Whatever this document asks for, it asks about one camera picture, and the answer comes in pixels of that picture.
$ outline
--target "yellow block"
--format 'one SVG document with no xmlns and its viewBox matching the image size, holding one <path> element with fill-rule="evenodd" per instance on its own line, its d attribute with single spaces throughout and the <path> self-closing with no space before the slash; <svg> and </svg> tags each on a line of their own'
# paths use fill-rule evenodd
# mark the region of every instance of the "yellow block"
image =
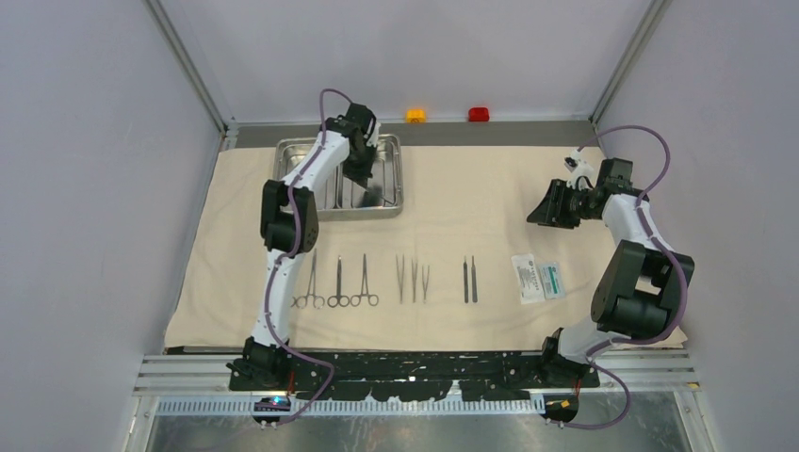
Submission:
<svg viewBox="0 0 799 452">
<path fill-rule="evenodd" d="M 405 113 L 405 122 L 427 122 L 427 114 L 422 109 L 410 109 Z"/>
</svg>

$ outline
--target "sterile package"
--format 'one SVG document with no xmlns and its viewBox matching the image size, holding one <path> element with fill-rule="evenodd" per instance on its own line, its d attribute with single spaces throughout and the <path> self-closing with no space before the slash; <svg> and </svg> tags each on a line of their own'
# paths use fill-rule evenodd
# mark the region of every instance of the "sterile package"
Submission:
<svg viewBox="0 0 799 452">
<path fill-rule="evenodd" d="M 516 271 L 519 282 L 519 295 L 522 304 L 531 304 L 544 301 L 544 289 L 538 278 L 535 258 L 532 254 L 517 254 L 511 257 L 511 263 Z"/>
<path fill-rule="evenodd" d="M 566 296 L 566 289 L 561 279 L 561 266 L 557 262 L 547 262 L 538 266 L 541 272 L 541 285 L 544 287 L 546 299 L 562 299 Z"/>
</svg>

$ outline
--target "scissors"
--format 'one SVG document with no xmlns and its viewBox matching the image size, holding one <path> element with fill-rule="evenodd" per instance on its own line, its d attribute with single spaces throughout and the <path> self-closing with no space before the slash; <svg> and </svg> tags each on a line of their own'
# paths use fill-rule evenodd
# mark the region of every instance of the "scissors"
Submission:
<svg viewBox="0 0 799 452">
<path fill-rule="evenodd" d="M 378 298 L 375 294 L 369 293 L 369 276 L 367 274 L 367 256 L 364 254 L 364 272 L 361 276 L 361 293 L 358 295 L 352 296 L 352 306 L 358 306 L 361 304 L 361 300 L 366 299 L 369 306 L 377 306 L 377 303 L 380 302 L 380 298 Z"/>
<path fill-rule="evenodd" d="M 327 299 L 327 305 L 331 308 L 338 306 L 346 308 L 350 306 L 350 297 L 341 295 L 341 256 L 338 256 L 338 270 L 335 273 L 335 295 L 330 295 Z"/>
<path fill-rule="evenodd" d="M 314 307 L 317 309 L 321 309 L 322 306 L 324 306 L 324 297 L 320 297 L 319 295 L 317 295 L 317 251 L 316 250 L 314 250 L 314 258 L 311 261 L 311 277 L 308 278 L 308 291 L 305 293 L 305 295 L 294 297 L 294 302 L 291 303 L 291 307 L 305 309 L 305 306 L 308 305 L 308 301 L 311 301 Z"/>
</svg>

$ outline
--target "perforated metal strip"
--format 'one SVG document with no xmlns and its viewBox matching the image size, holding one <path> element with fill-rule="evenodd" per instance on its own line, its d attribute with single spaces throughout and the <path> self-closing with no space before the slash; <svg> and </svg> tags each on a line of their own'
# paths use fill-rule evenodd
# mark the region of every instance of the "perforated metal strip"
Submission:
<svg viewBox="0 0 799 452">
<path fill-rule="evenodd" d="M 166 396 L 161 397 L 159 416 L 247 416 L 253 414 L 258 396 Z M 292 411 L 306 402 L 292 397 Z M 304 416 L 397 416 L 444 414 L 543 414 L 544 397 L 530 395 L 530 400 L 463 402 L 457 395 L 435 402 L 358 402 L 321 400 L 304 412 Z"/>
</svg>

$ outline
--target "metal tray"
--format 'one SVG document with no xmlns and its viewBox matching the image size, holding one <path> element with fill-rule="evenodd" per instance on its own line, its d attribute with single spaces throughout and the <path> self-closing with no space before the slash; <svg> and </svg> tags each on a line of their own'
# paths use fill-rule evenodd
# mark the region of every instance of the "metal tray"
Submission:
<svg viewBox="0 0 799 452">
<path fill-rule="evenodd" d="M 277 143 L 274 178 L 283 179 L 311 153 L 315 138 L 291 138 Z M 319 221 L 391 218 L 402 211 L 402 160 L 400 139 L 380 135 L 377 158 L 372 166 L 372 178 L 367 183 L 371 196 L 364 206 L 367 191 L 344 177 L 339 166 L 327 180 L 324 189 L 316 193 Z"/>
</svg>

